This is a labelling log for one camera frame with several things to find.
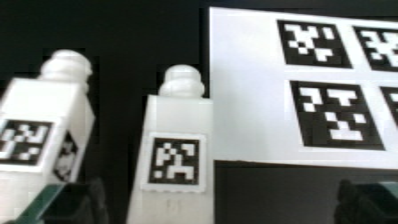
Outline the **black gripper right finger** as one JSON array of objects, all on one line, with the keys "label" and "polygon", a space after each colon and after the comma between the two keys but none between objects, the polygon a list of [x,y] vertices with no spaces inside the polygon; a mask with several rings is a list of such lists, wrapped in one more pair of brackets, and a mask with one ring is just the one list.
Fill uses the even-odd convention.
[{"label": "black gripper right finger", "polygon": [[335,224],[398,224],[398,182],[340,182]]}]

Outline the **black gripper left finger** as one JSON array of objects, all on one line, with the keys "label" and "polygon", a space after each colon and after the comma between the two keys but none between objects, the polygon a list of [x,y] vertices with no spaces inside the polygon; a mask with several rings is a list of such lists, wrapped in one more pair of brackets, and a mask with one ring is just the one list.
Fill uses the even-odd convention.
[{"label": "black gripper left finger", "polygon": [[111,224],[104,181],[50,184],[13,224]]}]

